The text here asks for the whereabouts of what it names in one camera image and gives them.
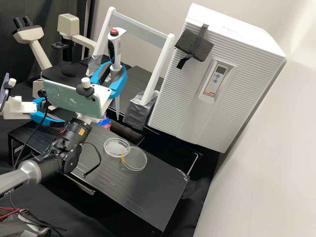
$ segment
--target black foam block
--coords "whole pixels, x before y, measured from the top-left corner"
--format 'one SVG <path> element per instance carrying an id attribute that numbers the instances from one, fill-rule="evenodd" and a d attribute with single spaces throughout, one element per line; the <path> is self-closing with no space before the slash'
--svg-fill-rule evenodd
<path id="1" fill-rule="evenodd" d="M 179 40 L 175 44 L 175 47 L 185 53 L 192 54 L 191 49 L 194 46 L 197 36 L 198 34 L 195 34 L 190 30 L 184 30 Z M 200 45 L 193 54 L 193 57 L 200 62 L 205 61 L 213 46 L 214 44 L 212 44 L 210 41 L 202 39 Z"/>

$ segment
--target petri dish lid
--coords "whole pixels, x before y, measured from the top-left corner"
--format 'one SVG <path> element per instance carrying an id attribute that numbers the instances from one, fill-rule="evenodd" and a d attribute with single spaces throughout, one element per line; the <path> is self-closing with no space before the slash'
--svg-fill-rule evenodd
<path id="1" fill-rule="evenodd" d="M 121 155 L 123 164 L 132 171 L 140 171 L 145 168 L 147 164 L 146 154 L 136 146 L 129 147 L 129 153 L 126 156 Z"/>
<path id="2" fill-rule="evenodd" d="M 112 157 L 121 158 L 129 153 L 129 143 L 124 138 L 112 137 L 104 142 L 105 152 Z"/>

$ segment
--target white frame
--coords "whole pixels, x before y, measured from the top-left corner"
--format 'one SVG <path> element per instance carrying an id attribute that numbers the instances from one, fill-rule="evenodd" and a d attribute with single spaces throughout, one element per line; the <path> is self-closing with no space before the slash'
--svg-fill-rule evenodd
<path id="1" fill-rule="evenodd" d="M 170 33 L 166 35 L 161 33 L 160 31 L 157 31 L 149 26 L 146 26 L 138 21 L 118 13 L 114 7 L 110 7 L 105 16 L 105 20 L 92 55 L 96 56 L 102 55 L 104 53 L 104 50 L 107 46 L 107 35 L 110 32 L 112 25 L 113 27 L 121 27 L 125 29 L 127 33 L 130 33 L 148 43 L 162 48 L 155 68 L 147 84 L 143 98 L 140 102 L 140 105 L 144 106 L 158 93 L 157 91 L 154 91 L 154 89 L 158 82 L 161 69 L 166 61 L 174 41 L 174 34 Z"/>

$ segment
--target ribbed panel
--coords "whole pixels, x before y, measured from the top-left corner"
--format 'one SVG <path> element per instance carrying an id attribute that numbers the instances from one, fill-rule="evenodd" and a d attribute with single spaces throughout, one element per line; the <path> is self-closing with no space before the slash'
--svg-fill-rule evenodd
<path id="1" fill-rule="evenodd" d="M 200 27 L 185 22 L 182 32 L 185 29 L 198 33 Z M 186 54 L 174 51 L 149 125 L 176 136 L 212 58 L 234 64 L 238 69 L 197 140 L 199 145 L 225 152 L 285 59 L 211 31 L 204 38 L 214 47 L 202 63 L 190 59 L 179 70 L 176 66 Z"/>

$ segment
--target red button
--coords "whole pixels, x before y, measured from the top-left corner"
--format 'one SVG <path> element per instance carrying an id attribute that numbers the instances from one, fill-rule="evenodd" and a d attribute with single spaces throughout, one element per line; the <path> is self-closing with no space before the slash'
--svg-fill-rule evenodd
<path id="1" fill-rule="evenodd" d="M 117 30 L 117 29 L 111 29 L 110 35 L 112 35 L 112 36 L 117 36 L 117 35 L 119 35 L 118 30 Z"/>

